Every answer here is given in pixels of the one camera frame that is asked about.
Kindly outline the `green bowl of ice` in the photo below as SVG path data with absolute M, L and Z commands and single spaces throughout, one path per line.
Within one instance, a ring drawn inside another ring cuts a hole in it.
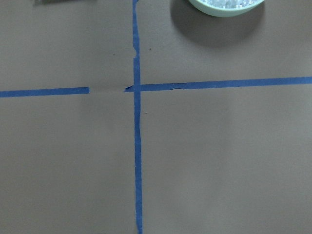
M 263 0 L 190 0 L 189 3 L 199 11 L 220 18 L 239 16 L 251 11 Z

